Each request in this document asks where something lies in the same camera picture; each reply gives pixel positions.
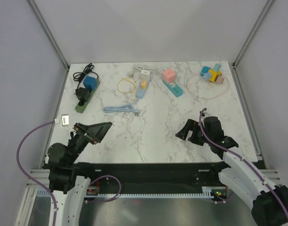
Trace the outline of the light blue power strip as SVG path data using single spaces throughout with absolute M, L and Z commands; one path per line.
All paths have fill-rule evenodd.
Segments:
M 137 98 L 137 99 L 142 99 L 142 98 L 144 97 L 144 95 L 145 95 L 145 93 L 146 93 L 146 91 L 147 91 L 147 89 L 148 89 L 148 87 L 149 87 L 149 84 L 150 84 L 150 81 L 147 81 L 147 88 L 146 88 L 145 90 L 143 90 L 143 89 L 141 89 L 141 86 L 140 86 L 141 81 L 140 81 L 139 87 L 138 87 L 138 89 L 137 89 L 137 91 L 136 91 L 136 98 Z

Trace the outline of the pink cube socket adapter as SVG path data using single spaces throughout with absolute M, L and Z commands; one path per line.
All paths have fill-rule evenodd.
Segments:
M 173 69 L 168 68 L 163 71 L 162 79 L 167 83 L 170 84 L 176 79 L 176 73 Z

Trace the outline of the black cube plug adapter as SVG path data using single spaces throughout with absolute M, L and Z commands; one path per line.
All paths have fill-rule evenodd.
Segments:
M 87 102 L 91 96 L 91 91 L 86 88 L 79 87 L 75 90 L 75 95 L 80 101 Z

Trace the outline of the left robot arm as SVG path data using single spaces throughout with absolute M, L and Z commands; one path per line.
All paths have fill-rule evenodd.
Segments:
M 90 169 L 78 169 L 74 162 L 88 144 L 101 143 L 111 126 L 111 122 L 75 123 L 66 145 L 54 143 L 48 149 L 50 226 L 79 225 L 82 196 L 96 182 L 97 174 Z

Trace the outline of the green power strip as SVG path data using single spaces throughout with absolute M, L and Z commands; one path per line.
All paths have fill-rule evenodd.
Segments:
M 100 81 L 96 80 L 96 87 L 94 88 L 94 90 L 89 90 L 82 87 L 79 87 L 77 89 L 75 93 L 76 97 L 79 100 L 77 105 L 75 106 L 75 110 L 77 113 L 84 113 L 85 109 L 87 108 L 91 98 L 93 97 L 99 85 Z

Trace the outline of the teal power strip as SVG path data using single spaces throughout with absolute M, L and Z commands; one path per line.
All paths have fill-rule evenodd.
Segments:
M 180 97 L 184 92 L 183 90 L 180 88 L 180 86 L 175 82 L 172 81 L 171 83 L 167 83 L 164 79 L 162 80 L 162 82 L 165 84 L 165 86 L 172 92 L 172 94 L 175 97 Z

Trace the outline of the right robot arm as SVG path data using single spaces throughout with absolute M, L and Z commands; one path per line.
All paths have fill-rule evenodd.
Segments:
M 200 146 L 208 144 L 221 159 L 210 168 L 210 182 L 225 185 L 241 198 L 257 225 L 288 224 L 288 188 L 272 182 L 250 162 L 238 143 L 224 134 L 217 117 L 188 119 L 176 137 Z

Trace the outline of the blue cube socket adapter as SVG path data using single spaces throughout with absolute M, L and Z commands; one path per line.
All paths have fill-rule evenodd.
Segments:
M 83 80 L 83 85 L 86 89 L 93 91 L 97 87 L 97 79 L 91 76 L 86 76 Z

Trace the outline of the yellow charger plug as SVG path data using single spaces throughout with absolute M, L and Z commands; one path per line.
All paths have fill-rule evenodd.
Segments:
M 142 80 L 140 86 L 141 89 L 145 90 L 147 88 L 147 80 Z

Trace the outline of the white charger block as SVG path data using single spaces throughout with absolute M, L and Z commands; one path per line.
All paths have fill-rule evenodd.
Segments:
M 151 78 L 151 72 L 148 70 L 141 70 L 140 78 L 141 80 L 149 81 Z

